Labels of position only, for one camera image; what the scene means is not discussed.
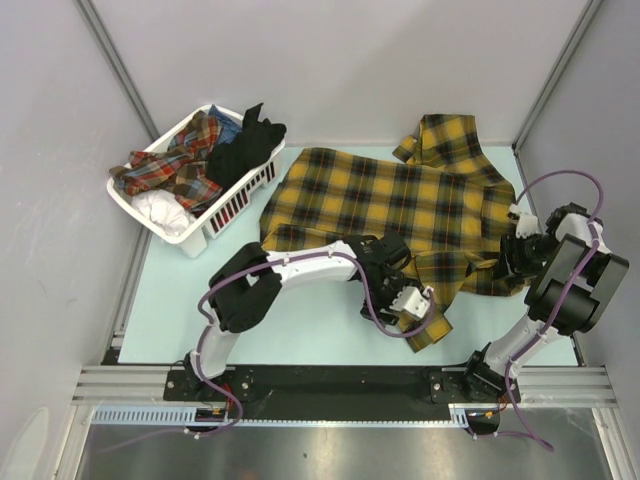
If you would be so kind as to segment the yellow plaid long sleeve shirt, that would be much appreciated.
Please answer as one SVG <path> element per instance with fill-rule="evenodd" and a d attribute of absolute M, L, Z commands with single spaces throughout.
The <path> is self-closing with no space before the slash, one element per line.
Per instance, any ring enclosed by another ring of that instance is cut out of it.
<path fill-rule="evenodd" d="M 474 116 L 426 114 L 393 155 L 303 149 L 261 213 L 262 247 L 296 251 L 394 232 L 411 252 L 404 273 L 434 289 L 439 326 L 459 292 L 521 292 L 527 281 L 495 276 L 515 192 L 483 153 Z"/>

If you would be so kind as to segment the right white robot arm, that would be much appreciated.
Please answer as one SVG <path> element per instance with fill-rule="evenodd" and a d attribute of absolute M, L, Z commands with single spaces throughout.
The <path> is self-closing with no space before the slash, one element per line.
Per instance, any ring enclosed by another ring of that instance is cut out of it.
<path fill-rule="evenodd" d="M 580 205 L 555 209 L 545 230 L 515 206 L 509 217 L 515 226 L 501 237 L 494 278 L 529 280 L 527 311 L 504 336 L 470 357 L 461 388 L 476 402 L 505 395 L 507 383 L 547 345 L 590 331 L 629 269 L 627 260 L 606 247 L 601 221 Z"/>

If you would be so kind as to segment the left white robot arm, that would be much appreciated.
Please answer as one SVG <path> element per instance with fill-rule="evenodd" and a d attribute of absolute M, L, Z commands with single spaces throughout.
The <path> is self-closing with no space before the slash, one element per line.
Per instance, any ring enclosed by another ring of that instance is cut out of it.
<path fill-rule="evenodd" d="M 214 397 L 239 336 L 265 319 L 278 295 L 315 281 L 358 281 L 362 316 L 385 335 L 411 338 L 423 332 L 434 311 L 432 289 L 403 272 L 411 259 L 396 232 L 381 238 L 347 236 L 329 245 L 293 252 L 241 247 L 209 280 L 197 308 L 207 324 L 186 355 L 186 387 L 197 398 Z"/>

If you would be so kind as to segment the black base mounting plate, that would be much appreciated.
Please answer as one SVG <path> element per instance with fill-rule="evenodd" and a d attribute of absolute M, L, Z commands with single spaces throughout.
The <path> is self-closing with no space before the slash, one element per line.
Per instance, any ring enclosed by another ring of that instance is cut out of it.
<path fill-rule="evenodd" d="M 236 365 L 213 382 L 235 395 L 245 420 L 258 421 L 435 421 L 448 419 L 453 404 L 492 407 L 508 398 L 462 365 Z"/>

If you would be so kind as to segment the black shirt in basket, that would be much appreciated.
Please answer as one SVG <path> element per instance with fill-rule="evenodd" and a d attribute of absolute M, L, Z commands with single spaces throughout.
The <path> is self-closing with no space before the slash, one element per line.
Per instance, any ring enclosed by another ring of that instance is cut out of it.
<path fill-rule="evenodd" d="M 215 145 L 207 157 L 205 177 L 223 190 L 266 163 L 285 138 L 285 124 L 259 118 L 262 106 L 260 103 L 247 109 L 240 131 L 230 142 Z"/>

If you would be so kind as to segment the blue shirt in basket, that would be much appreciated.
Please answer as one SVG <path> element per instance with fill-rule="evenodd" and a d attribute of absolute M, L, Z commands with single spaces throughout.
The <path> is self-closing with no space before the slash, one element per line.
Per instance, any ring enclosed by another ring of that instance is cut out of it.
<path fill-rule="evenodd" d="M 214 143 L 215 147 L 232 143 L 236 136 L 242 132 L 242 124 L 226 113 L 221 112 L 217 106 L 212 105 L 208 115 L 215 118 L 217 125 L 220 127 L 219 135 Z"/>

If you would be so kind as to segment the white plastic laundry basket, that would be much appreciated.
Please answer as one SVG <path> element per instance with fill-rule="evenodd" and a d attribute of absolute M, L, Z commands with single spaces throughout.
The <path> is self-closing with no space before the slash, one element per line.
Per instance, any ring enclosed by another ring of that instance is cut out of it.
<path fill-rule="evenodd" d="M 162 137 L 142 151 L 166 151 L 171 139 L 186 125 L 191 117 L 199 111 L 208 114 L 212 105 L 215 104 L 204 105 L 197 108 Z M 217 107 L 221 112 L 226 113 L 242 124 L 245 112 L 239 114 L 221 106 Z M 272 151 L 271 157 L 266 163 L 260 167 L 250 170 L 230 189 L 222 189 L 222 193 L 219 195 L 217 200 L 211 203 L 208 208 L 201 209 L 196 212 L 188 211 L 196 218 L 196 221 L 185 231 L 184 234 L 178 237 L 166 235 L 160 227 L 153 224 L 150 220 L 144 218 L 140 213 L 133 209 L 131 206 L 131 200 L 133 197 L 123 194 L 114 188 L 110 173 L 110 178 L 107 182 L 107 191 L 116 204 L 138 223 L 164 242 L 180 248 L 188 257 L 195 258 L 206 249 L 209 240 L 218 237 L 225 229 L 228 228 L 231 222 L 250 205 L 251 195 L 256 189 L 266 187 L 275 180 L 278 172 L 277 156 L 284 146 L 285 138 Z"/>

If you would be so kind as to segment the red plaid shirt in basket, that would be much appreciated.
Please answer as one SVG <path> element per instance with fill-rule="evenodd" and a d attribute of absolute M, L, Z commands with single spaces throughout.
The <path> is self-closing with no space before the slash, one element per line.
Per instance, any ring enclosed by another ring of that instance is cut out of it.
<path fill-rule="evenodd" d="M 166 151 L 133 151 L 126 166 L 111 168 L 114 188 L 130 197 L 164 190 L 187 211 L 208 208 L 222 193 L 222 187 L 206 177 L 207 158 L 221 132 L 215 117 L 195 113 Z"/>

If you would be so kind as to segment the white shirt in basket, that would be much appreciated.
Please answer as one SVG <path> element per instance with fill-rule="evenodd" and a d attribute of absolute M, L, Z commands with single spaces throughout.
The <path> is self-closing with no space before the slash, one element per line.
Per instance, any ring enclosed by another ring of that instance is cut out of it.
<path fill-rule="evenodd" d="M 160 227 L 171 237 L 178 237 L 196 221 L 177 200 L 166 190 L 150 190 L 134 196 L 131 206 L 144 218 Z"/>

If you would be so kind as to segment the aluminium frame rail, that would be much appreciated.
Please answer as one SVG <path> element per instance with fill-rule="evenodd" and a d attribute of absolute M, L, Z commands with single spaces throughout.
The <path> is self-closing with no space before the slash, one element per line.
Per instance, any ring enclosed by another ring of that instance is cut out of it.
<path fill-rule="evenodd" d="M 81 370 L 74 404 L 162 404 L 168 365 L 86 366 Z M 525 367 L 517 378 L 528 408 L 614 408 L 618 405 L 603 367 Z"/>

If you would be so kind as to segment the right corner aluminium post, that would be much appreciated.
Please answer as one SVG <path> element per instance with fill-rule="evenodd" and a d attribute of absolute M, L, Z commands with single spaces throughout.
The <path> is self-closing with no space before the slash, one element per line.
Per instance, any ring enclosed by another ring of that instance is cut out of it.
<path fill-rule="evenodd" d="M 539 117 L 544 112 L 544 109 L 551 100 L 552 95 L 559 86 L 564 74 L 589 32 L 591 25 L 594 23 L 605 4 L 606 2 L 604 0 L 589 0 L 585 3 L 576 23 L 572 27 L 563 44 L 558 57 L 554 61 L 539 94 L 536 96 L 535 101 L 529 109 L 511 144 L 511 149 L 516 156 L 520 155 L 520 152 L 535 127 Z"/>

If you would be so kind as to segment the corner aluminium post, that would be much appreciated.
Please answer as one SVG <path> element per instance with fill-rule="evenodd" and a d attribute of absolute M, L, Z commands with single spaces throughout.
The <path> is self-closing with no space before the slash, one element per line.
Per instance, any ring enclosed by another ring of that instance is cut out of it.
<path fill-rule="evenodd" d="M 91 0 L 73 3 L 146 135 L 150 140 L 157 140 L 159 130 L 95 3 Z"/>
<path fill-rule="evenodd" d="M 552 95 L 559 86 L 564 74 L 589 32 L 591 25 L 594 23 L 605 4 L 606 2 L 604 0 L 589 0 L 585 3 L 576 23 L 572 27 L 563 44 L 558 57 L 554 61 L 539 94 L 536 96 L 535 101 L 529 109 L 511 144 L 511 149 L 516 156 L 520 155 L 520 152 L 535 127 L 539 117 L 544 112 L 544 109 L 551 100 Z"/>

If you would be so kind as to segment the left corner aluminium post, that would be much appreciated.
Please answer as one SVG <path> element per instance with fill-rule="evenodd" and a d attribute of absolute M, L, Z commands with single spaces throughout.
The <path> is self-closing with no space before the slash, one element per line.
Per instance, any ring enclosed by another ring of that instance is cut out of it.
<path fill-rule="evenodd" d="M 95 3 L 91 0 L 73 3 L 146 135 L 150 140 L 157 140 L 159 130 Z"/>

